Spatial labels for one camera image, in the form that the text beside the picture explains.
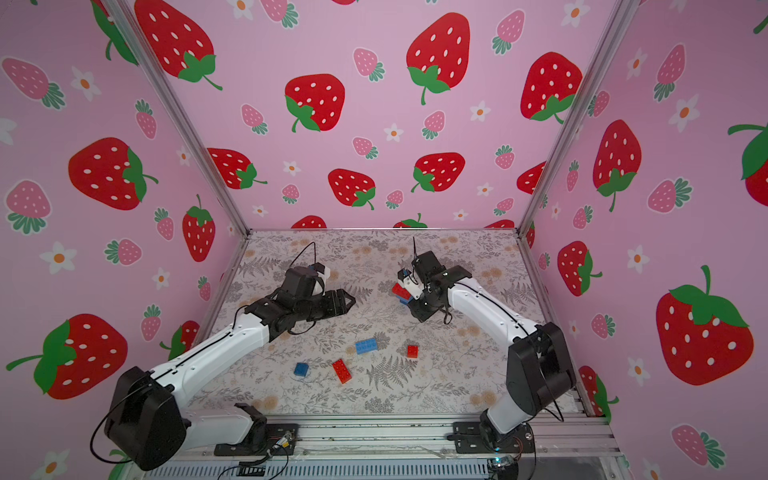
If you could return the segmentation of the light blue 2x4 brick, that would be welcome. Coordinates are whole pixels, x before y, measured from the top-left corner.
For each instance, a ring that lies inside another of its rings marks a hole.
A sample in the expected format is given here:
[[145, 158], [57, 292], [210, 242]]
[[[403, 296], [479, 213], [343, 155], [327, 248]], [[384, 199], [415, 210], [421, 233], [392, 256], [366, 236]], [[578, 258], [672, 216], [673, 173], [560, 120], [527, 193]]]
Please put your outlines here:
[[375, 338], [361, 340], [355, 343], [355, 353], [363, 355], [378, 350], [378, 343]]

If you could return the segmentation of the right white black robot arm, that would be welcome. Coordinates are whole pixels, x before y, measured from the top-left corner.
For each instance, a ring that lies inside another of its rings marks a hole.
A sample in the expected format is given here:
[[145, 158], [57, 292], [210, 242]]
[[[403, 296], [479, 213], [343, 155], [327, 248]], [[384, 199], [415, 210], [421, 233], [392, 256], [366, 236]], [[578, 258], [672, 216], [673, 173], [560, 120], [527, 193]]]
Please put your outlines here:
[[487, 448], [500, 450], [521, 425], [576, 386], [563, 331], [504, 305], [464, 267], [447, 268], [427, 251], [397, 273], [397, 284], [410, 294], [407, 306], [418, 321], [437, 312], [449, 320], [456, 311], [507, 350], [506, 392], [480, 417], [480, 437]]

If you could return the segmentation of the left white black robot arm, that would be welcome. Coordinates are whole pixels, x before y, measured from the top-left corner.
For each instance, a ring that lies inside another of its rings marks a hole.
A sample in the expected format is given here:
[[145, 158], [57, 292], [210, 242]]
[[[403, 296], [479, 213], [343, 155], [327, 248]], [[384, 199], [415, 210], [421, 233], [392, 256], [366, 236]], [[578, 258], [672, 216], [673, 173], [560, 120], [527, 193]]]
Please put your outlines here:
[[343, 289], [327, 289], [327, 272], [320, 263], [292, 267], [281, 286], [237, 310], [233, 322], [207, 340], [150, 370], [124, 372], [104, 418], [105, 435], [143, 471], [188, 449], [233, 445], [261, 450], [267, 420], [253, 406], [190, 410], [188, 405], [203, 386], [297, 323], [347, 314], [356, 299]]

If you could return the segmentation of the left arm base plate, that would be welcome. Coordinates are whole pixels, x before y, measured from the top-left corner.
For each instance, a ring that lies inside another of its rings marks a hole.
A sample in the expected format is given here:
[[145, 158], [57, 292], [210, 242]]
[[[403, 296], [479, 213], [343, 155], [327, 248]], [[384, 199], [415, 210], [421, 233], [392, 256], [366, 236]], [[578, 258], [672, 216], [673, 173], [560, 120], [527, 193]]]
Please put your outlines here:
[[237, 444], [217, 444], [216, 457], [264, 457], [293, 455], [298, 439], [299, 425], [296, 423], [266, 423], [254, 426], [245, 439]]

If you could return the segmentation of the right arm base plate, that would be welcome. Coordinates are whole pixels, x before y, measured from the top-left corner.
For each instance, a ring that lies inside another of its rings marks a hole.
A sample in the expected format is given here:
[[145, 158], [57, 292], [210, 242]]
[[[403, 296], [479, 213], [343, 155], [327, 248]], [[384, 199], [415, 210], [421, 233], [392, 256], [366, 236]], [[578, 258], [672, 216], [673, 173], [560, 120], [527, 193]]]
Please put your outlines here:
[[528, 454], [535, 450], [530, 425], [523, 423], [506, 434], [498, 434], [491, 424], [455, 422], [447, 440], [459, 454]]

